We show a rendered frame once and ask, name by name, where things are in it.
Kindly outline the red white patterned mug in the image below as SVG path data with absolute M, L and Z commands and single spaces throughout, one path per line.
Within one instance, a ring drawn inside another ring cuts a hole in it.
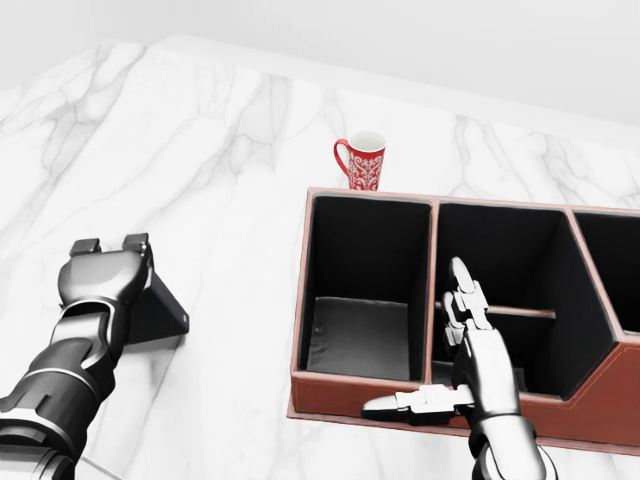
M 377 191 L 386 149 L 385 138 L 373 131 L 359 131 L 334 144 L 334 157 L 352 190 Z

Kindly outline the red-brown desk caddy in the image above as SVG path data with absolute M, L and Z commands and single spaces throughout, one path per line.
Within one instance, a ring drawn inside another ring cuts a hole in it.
M 289 416 L 448 383 L 440 301 L 459 257 L 540 443 L 640 456 L 640 210 L 312 188 Z

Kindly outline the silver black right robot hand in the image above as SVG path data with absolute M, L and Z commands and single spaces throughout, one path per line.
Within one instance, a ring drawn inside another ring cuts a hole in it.
M 487 318 L 488 303 L 479 282 L 459 257 L 450 260 L 441 310 L 444 346 L 454 357 L 451 385 L 422 385 L 413 392 L 369 400 L 361 409 L 363 418 L 422 426 L 446 425 L 463 415 L 474 426 L 493 416 L 521 413 L 503 337 Z

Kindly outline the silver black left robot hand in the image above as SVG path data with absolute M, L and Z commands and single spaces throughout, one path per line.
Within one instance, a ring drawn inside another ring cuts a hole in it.
M 76 240 L 58 277 L 65 306 L 104 298 L 130 304 L 150 284 L 153 254 L 148 233 L 127 235 L 120 250 L 102 251 L 98 238 Z

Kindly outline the black book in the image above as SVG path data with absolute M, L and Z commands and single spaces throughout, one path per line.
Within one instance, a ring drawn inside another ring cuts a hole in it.
M 127 344 L 185 335 L 189 330 L 189 315 L 160 277 L 153 272 L 150 284 L 131 306 Z

